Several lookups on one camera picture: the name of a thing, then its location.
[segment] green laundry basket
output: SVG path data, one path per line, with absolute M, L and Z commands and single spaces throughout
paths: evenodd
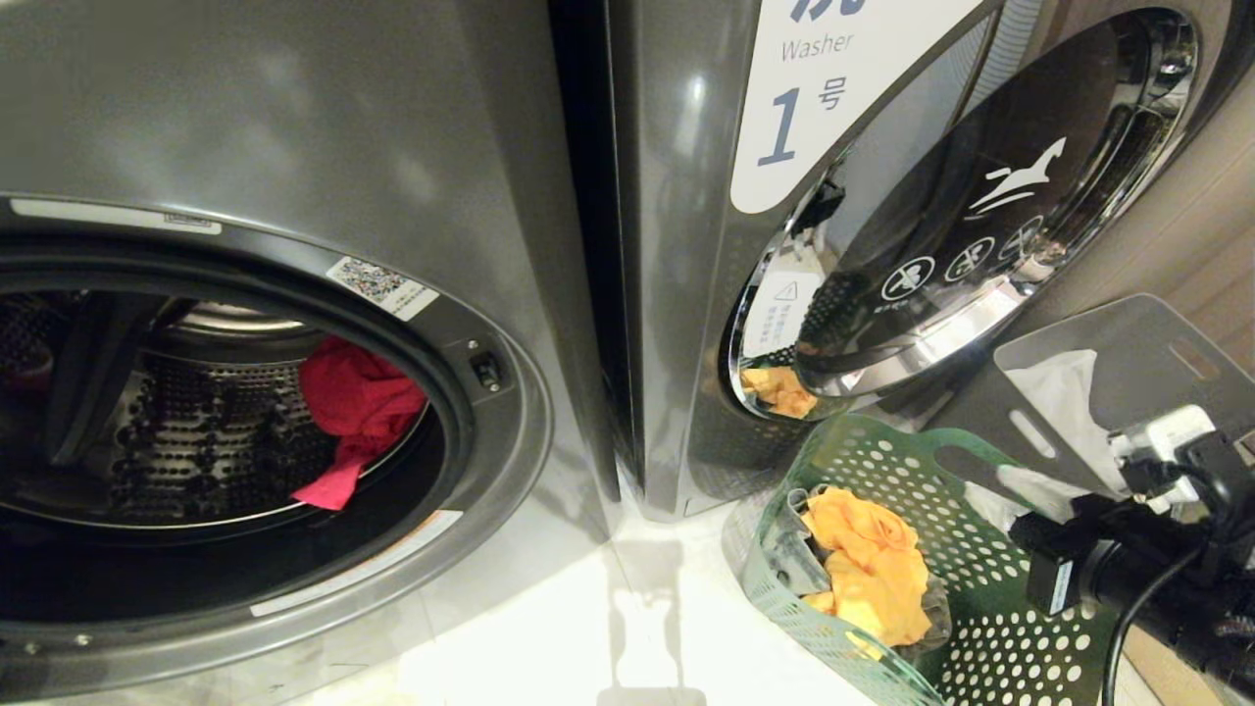
M 1028 557 L 964 500 L 964 483 L 936 454 L 958 448 L 1017 465 L 960 430 L 902 434 L 858 415 L 835 418 L 807 439 L 768 502 L 740 584 L 784 632 L 882 706 L 1091 706 L 1116 616 L 1084 607 L 1047 618 L 1025 601 Z M 914 665 L 796 594 L 826 591 L 827 573 L 809 556 L 806 527 L 789 494 L 831 485 L 902 517 L 919 533 L 930 574 L 945 582 L 953 633 Z M 860 647 L 872 645 L 873 658 Z

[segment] number 1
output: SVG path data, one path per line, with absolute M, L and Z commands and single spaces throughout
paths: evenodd
M 758 158 L 758 166 L 774 164 L 776 162 L 787 162 L 793 158 L 793 150 L 784 150 L 784 140 L 788 139 L 788 128 L 793 123 L 793 109 L 797 108 L 797 93 L 798 89 L 786 90 L 772 100 L 772 105 L 783 105 L 784 114 L 781 115 L 781 129 L 776 133 L 776 150 L 766 157 Z

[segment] front-loading washer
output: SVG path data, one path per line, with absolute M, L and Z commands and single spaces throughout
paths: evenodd
M 607 79 L 567 75 L 610 137 L 572 144 L 611 157 L 581 213 L 622 321 L 616 446 L 660 519 L 766 488 L 814 420 L 935 411 L 1250 59 L 1240 1 L 607 5 L 582 50 Z
M 448 624 L 606 537 L 542 3 L 0 19 L 0 700 L 254 658 L 277 702 L 404 648 L 371 616 L 415 587 Z M 291 498 L 330 337 L 425 398 L 341 512 Z

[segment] yellow towel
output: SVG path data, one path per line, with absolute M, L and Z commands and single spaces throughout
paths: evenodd
M 772 406 L 772 413 L 804 420 L 818 404 L 818 399 L 802 387 L 793 369 L 749 369 L 740 371 L 740 385 L 747 393 Z
M 896 647 L 914 645 L 931 623 L 921 601 L 929 581 L 919 535 L 902 518 L 848 490 L 830 488 L 807 503 L 802 522 L 832 552 L 823 563 L 832 591 L 802 599 Z

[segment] red cloth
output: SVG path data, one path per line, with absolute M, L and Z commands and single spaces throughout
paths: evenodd
M 340 445 L 331 468 L 292 498 L 343 510 L 363 469 L 405 434 L 427 395 L 388 361 L 335 336 L 301 364 L 300 381 L 314 424 Z

